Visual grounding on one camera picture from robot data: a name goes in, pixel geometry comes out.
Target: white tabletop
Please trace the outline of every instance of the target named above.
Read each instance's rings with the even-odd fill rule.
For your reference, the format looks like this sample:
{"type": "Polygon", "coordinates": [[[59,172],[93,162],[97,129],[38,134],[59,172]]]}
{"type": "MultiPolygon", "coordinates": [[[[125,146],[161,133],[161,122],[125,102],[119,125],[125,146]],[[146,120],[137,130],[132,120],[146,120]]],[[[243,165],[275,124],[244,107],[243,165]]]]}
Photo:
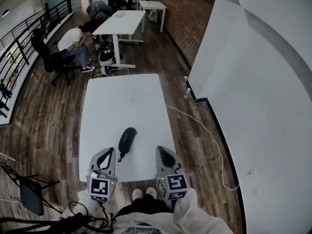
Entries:
{"type": "Polygon", "coordinates": [[[93,35],[132,35],[136,31],[144,14],[145,11],[119,10],[97,28],[96,31],[93,32],[93,35]],[[125,15],[121,18],[116,18],[115,15],[120,13],[124,13],[125,15]]]}
{"type": "Polygon", "coordinates": [[[158,145],[176,151],[157,74],[89,80],[80,128],[81,181],[86,181],[91,157],[108,147],[116,150],[119,182],[153,179],[158,145]],[[134,127],[137,135],[119,163],[118,144],[128,127],[134,127]]]}
{"type": "Polygon", "coordinates": [[[155,9],[155,10],[163,10],[167,9],[165,5],[163,5],[159,1],[139,1],[143,9],[155,9]]]}

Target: white shoe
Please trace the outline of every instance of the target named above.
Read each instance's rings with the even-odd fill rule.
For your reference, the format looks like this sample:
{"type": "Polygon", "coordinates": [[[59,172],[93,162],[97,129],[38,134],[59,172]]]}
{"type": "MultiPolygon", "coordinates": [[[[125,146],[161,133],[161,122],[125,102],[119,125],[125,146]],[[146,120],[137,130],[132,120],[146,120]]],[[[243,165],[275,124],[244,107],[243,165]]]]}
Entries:
{"type": "Polygon", "coordinates": [[[132,200],[135,201],[137,198],[143,198],[143,192],[140,189],[134,189],[132,192],[132,200]]]}
{"type": "Polygon", "coordinates": [[[93,71],[94,69],[95,69],[95,66],[87,65],[85,68],[81,68],[81,71],[82,71],[83,73],[86,73],[86,72],[93,71]]]}
{"type": "Polygon", "coordinates": [[[155,188],[153,188],[153,187],[147,188],[146,194],[152,195],[154,199],[157,198],[157,192],[156,192],[155,188]]]}

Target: wooden floor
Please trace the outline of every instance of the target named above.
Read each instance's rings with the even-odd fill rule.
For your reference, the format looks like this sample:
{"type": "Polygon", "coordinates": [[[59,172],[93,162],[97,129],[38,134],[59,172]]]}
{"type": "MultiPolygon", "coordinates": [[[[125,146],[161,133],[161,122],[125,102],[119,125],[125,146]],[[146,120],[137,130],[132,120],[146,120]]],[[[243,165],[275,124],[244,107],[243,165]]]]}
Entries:
{"type": "MultiPolygon", "coordinates": [[[[78,11],[54,35],[52,43],[70,28],[76,27],[87,19],[78,11]]],[[[219,143],[225,157],[224,181],[234,187],[234,179],[224,147],[212,116],[205,103],[194,104],[192,99],[184,99],[182,80],[189,74],[179,52],[166,33],[159,32],[159,25],[146,23],[144,35],[137,30],[136,38],[144,39],[143,44],[120,44],[125,63],[136,64],[131,74],[159,74],[165,101],[197,119],[202,120],[219,143]]],[[[71,86],[66,86],[64,79],[57,81],[56,87],[50,82],[53,73],[44,71],[39,58],[25,81],[13,116],[12,124],[0,128],[1,151],[16,158],[8,161],[22,176],[39,174],[46,181],[60,180],[45,195],[49,201],[68,207],[71,200],[78,200],[77,192],[86,188],[78,178],[78,143],[81,112],[87,82],[94,73],[83,74],[79,70],[70,74],[71,86]]],[[[121,70],[117,75],[125,75],[121,70]]],[[[198,193],[200,207],[207,213],[221,217],[235,234],[243,232],[241,212],[237,192],[222,186],[221,157],[217,146],[200,124],[167,108],[172,128],[176,151],[184,167],[190,173],[194,189],[198,193]]],[[[120,208],[131,203],[132,189],[145,190],[155,182],[118,183],[110,209],[116,213],[120,208]]],[[[17,187],[8,176],[0,171],[0,196],[19,197],[17,187]]],[[[38,217],[26,210],[20,203],[0,201],[0,217],[9,216],[23,219],[49,219],[50,211],[38,217]]],[[[4,228],[16,228],[15,224],[4,228]]]]}

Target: black folding chair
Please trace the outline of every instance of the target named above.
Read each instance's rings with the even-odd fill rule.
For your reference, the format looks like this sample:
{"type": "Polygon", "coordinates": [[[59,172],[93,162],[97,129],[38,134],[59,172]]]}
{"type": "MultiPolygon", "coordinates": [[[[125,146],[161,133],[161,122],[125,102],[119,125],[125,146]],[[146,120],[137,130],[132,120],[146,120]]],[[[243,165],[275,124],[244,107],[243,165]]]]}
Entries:
{"type": "Polygon", "coordinates": [[[61,77],[65,76],[67,81],[67,86],[70,86],[70,80],[68,78],[68,72],[74,71],[75,69],[80,69],[81,66],[70,67],[73,64],[75,56],[69,56],[66,58],[62,58],[61,55],[66,52],[66,50],[62,50],[60,52],[55,52],[50,55],[49,47],[44,43],[42,39],[42,31],[40,29],[35,29],[34,33],[31,37],[31,44],[38,52],[38,54],[42,57],[44,63],[44,69],[47,72],[56,72],[56,76],[52,81],[52,85],[56,85],[56,81],[61,77]]]}
{"type": "Polygon", "coordinates": [[[13,182],[19,187],[20,201],[25,208],[27,208],[28,210],[39,216],[42,216],[44,214],[43,206],[52,208],[53,210],[62,214],[62,212],[57,210],[42,197],[43,189],[53,186],[59,183],[59,181],[48,183],[35,178],[38,176],[38,174],[22,177],[17,172],[15,172],[9,165],[0,162],[0,166],[4,170],[4,172],[8,174],[8,176],[13,180],[13,182]],[[32,181],[31,179],[35,179],[47,185],[42,186],[38,182],[32,181]]]}

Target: gray shirt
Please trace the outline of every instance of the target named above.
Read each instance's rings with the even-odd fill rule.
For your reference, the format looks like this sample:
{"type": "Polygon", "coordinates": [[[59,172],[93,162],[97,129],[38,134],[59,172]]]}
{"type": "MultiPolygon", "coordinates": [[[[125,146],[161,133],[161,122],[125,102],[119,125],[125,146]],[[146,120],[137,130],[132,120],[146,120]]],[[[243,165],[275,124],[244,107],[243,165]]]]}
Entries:
{"type": "Polygon", "coordinates": [[[105,13],[107,16],[112,15],[112,8],[103,1],[95,1],[91,5],[90,20],[94,19],[99,12],[105,13]]]}

